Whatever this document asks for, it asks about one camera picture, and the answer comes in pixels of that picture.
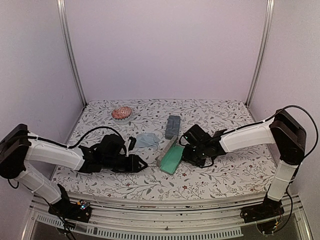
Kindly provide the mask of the beige-grey glasses case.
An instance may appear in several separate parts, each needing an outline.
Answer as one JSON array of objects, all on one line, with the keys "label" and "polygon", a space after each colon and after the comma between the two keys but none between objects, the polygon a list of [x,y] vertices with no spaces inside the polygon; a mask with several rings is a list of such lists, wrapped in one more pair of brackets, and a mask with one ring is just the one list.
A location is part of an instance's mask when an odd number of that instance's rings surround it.
[{"label": "beige-grey glasses case", "polygon": [[156,166],[164,173],[173,175],[182,160],[184,147],[177,144],[178,137],[173,136],[157,157]]}]

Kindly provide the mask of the light blue cloth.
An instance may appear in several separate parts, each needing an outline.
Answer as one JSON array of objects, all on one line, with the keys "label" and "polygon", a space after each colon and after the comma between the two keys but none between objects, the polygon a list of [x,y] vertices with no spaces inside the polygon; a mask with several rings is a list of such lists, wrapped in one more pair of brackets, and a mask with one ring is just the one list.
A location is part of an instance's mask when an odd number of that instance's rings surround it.
[{"label": "light blue cloth", "polygon": [[157,149],[160,139],[154,133],[140,133],[136,136],[136,148]]}]

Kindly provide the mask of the blue-grey glasses case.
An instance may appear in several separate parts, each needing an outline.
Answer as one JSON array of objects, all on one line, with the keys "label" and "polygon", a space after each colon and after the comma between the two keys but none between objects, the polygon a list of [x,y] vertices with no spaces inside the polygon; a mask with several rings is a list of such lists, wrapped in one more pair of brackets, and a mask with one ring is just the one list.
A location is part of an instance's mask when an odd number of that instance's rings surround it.
[{"label": "blue-grey glasses case", "polygon": [[167,119],[164,138],[171,140],[173,137],[179,135],[181,124],[181,117],[177,115],[170,115]]}]

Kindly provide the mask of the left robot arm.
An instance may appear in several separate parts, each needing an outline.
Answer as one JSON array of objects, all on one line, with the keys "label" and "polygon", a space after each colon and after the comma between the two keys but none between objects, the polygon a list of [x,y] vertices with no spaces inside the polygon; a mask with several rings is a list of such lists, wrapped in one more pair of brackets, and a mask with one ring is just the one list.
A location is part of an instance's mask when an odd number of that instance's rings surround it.
[{"label": "left robot arm", "polygon": [[75,211],[74,205],[63,198],[64,188],[44,177],[31,162],[64,166],[85,174],[99,173],[102,169],[114,173],[139,173],[148,164],[140,156],[130,153],[135,144],[134,137],[125,142],[115,130],[91,147],[79,142],[65,145],[33,134],[27,125],[21,123],[0,142],[0,175],[21,183],[50,204],[55,204],[55,209],[63,217],[70,217]]}]

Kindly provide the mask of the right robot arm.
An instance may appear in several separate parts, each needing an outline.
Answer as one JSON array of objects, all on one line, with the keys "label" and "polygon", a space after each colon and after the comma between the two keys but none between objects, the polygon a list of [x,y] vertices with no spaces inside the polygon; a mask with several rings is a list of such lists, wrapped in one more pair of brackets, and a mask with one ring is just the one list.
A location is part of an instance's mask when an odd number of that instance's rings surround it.
[{"label": "right robot arm", "polygon": [[266,201],[259,206],[262,218],[269,218],[278,210],[287,188],[293,181],[302,162],[312,150],[306,152],[307,131],[287,112],[287,105],[272,116],[233,130],[219,130],[213,135],[205,132],[198,124],[183,135],[186,140],[181,160],[199,168],[206,168],[207,159],[260,145],[275,145],[279,152],[279,163],[273,180],[266,192]]}]

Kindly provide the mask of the front aluminium rail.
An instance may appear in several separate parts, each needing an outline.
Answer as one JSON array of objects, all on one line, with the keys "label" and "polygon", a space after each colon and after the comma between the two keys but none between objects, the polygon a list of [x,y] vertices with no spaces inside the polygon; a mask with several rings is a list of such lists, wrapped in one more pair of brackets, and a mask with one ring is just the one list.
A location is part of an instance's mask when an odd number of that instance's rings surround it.
[{"label": "front aluminium rail", "polygon": [[197,200],[140,200],[70,193],[90,203],[89,222],[75,222],[66,235],[62,222],[35,196],[24,240],[310,240],[312,234],[298,195],[282,199],[283,216],[272,234],[260,232],[272,219],[245,222],[241,209],[260,204],[262,193]]}]

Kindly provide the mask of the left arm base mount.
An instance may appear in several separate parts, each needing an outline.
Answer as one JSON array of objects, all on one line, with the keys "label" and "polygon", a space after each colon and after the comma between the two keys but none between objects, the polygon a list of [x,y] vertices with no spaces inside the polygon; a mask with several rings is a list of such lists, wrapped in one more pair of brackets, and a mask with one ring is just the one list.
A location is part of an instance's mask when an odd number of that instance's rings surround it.
[{"label": "left arm base mount", "polygon": [[88,223],[92,214],[90,204],[82,199],[77,203],[70,202],[70,198],[64,187],[60,184],[57,186],[61,192],[61,199],[57,203],[48,204],[48,213],[62,219]]}]

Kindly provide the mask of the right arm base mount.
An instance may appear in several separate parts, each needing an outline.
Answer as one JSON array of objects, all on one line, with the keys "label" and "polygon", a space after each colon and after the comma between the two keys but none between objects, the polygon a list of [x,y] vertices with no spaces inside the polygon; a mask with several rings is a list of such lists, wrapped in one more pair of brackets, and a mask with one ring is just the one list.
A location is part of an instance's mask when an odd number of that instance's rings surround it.
[{"label": "right arm base mount", "polygon": [[262,203],[241,208],[240,217],[245,223],[251,223],[277,217],[283,215],[284,212],[282,202],[272,200],[266,194]]}]

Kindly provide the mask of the right aluminium post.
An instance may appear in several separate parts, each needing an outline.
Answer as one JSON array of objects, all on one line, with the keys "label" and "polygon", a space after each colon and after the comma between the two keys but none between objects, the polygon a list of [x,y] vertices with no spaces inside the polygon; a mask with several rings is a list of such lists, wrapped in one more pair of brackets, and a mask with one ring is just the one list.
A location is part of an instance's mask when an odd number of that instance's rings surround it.
[{"label": "right aluminium post", "polygon": [[270,31],[272,27],[274,8],[275,8],[275,0],[267,0],[259,51],[258,51],[257,60],[256,60],[254,71],[253,71],[252,80],[249,86],[249,91],[245,101],[245,105],[248,108],[252,105],[254,94],[258,85],[260,73],[262,70],[264,56],[265,56],[265,52],[268,45],[268,38],[270,36]]}]

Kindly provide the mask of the aluminium post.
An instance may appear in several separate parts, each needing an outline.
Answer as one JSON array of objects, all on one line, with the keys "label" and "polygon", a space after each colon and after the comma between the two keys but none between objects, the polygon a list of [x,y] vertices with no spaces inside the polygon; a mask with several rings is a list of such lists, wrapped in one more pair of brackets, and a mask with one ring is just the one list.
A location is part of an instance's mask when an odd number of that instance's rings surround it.
[{"label": "aluminium post", "polygon": [[270,36],[270,31],[272,27],[274,8],[275,8],[275,0],[267,0],[259,51],[258,51],[257,60],[256,60],[254,71],[253,71],[252,80],[249,86],[249,91],[245,101],[245,105],[248,108],[252,105],[254,94],[258,85],[260,73],[262,70],[264,56],[265,56],[265,52],[268,45],[268,38]]},{"label": "aluminium post", "polygon": [[79,71],[77,68],[76,58],[73,51],[72,39],[71,39],[68,19],[67,19],[66,3],[64,0],[57,0],[56,3],[57,3],[57,10],[58,10],[58,16],[59,16],[59,21],[61,25],[62,35],[64,38],[64,44],[65,44],[72,76],[74,79],[75,88],[77,90],[82,106],[85,107],[88,103],[85,96],[83,85],[81,83]]}]

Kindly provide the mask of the left aluminium post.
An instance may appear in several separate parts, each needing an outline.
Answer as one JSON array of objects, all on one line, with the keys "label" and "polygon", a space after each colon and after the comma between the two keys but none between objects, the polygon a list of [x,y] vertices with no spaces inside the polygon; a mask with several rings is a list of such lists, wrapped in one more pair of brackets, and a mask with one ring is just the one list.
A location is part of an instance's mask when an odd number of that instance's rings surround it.
[{"label": "left aluminium post", "polygon": [[66,3],[64,0],[57,0],[56,3],[57,3],[57,10],[58,10],[58,16],[59,16],[59,21],[61,25],[62,35],[64,38],[64,44],[65,44],[72,76],[74,79],[75,88],[77,90],[82,106],[85,107],[88,103],[85,96],[83,85],[81,83],[79,71],[77,68],[76,58],[73,51],[72,39],[71,39],[68,19],[67,19]]}]

